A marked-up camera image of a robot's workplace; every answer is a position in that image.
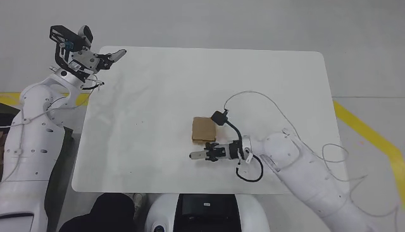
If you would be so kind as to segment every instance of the cardboard box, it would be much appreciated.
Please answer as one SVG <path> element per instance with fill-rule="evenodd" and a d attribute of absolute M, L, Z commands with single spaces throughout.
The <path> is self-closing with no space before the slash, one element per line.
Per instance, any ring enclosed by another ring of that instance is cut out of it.
<path fill-rule="evenodd" d="M 195 117 L 192 121 L 191 139 L 198 144 L 215 142 L 216 127 L 214 121 L 207 117 Z"/>

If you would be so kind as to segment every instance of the gray floor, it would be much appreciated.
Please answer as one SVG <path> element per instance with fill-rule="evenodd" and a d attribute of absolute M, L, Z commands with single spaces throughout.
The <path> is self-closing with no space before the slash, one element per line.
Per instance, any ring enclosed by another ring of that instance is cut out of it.
<path fill-rule="evenodd" d="M 20 92 L 54 65 L 51 25 L 89 25 L 102 46 L 319 51 L 332 96 L 405 152 L 405 0 L 0 0 L 0 92 Z M 77 133 L 85 111 L 69 126 Z M 339 121 L 349 176 L 369 174 L 354 201 L 375 214 L 399 204 L 384 154 Z M 97 194 L 66 194 L 61 222 Z M 328 231 L 290 195 L 258 196 L 272 231 Z M 399 213 L 400 231 L 405 214 Z M 393 231 L 393 217 L 376 219 Z"/>

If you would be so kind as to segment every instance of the yellow tape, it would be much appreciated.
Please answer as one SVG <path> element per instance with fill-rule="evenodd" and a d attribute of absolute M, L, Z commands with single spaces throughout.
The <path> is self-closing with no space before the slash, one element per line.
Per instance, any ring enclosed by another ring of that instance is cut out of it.
<path fill-rule="evenodd" d="M 401 151 L 338 102 L 333 101 L 333 104 L 335 106 L 336 117 L 350 126 L 389 158 L 398 194 L 402 201 L 402 207 L 405 209 L 405 162 Z"/>
<path fill-rule="evenodd" d="M 83 103 L 84 100 L 87 99 L 89 94 L 80 94 L 76 99 L 76 106 Z M 20 93 L 19 92 L 0 92 L 0 103 L 6 104 L 8 106 L 17 106 L 18 101 L 20 100 Z M 87 106 L 89 101 L 84 102 L 83 106 Z"/>

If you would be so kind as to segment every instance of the white table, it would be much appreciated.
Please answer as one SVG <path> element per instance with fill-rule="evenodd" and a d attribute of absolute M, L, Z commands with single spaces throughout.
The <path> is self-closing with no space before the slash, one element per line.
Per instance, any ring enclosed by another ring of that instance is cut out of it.
<path fill-rule="evenodd" d="M 99 73 L 106 84 L 89 101 L 72 180 L 78 192 L 288 193 L 268 168 L 260 182 L 246 183 L 235 175 L 237 161 L 189 159 L 203 149 L 191 142 L 193 117 L 210 117 L 243 90 L 275 100 L 315 151 L 340 143 L 318 52 L 108 46 L 101 53 L 123 48 L 127 55 Z M 254 146 L 289 127 L 258 95 L 238 96 L 227 107 L 229 120 Z M 218 132 L 220 141 L 237 138 L 229 127 Z M 327 158 L 341 160 L 342 152 L 329 150 Z M 330 166 L 347 177 L 343 163 Z M 252 162 L 243 171 L 255 178 L 259 166 Z"/>

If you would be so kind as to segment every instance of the black panel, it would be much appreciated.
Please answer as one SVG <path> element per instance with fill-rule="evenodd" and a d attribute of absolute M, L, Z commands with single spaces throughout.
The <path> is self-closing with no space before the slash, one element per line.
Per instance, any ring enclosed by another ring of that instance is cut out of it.
<path fill-rule="evenodd" d="M 174 232 L 241 232 L 235 195 L 180 194 Z"/>

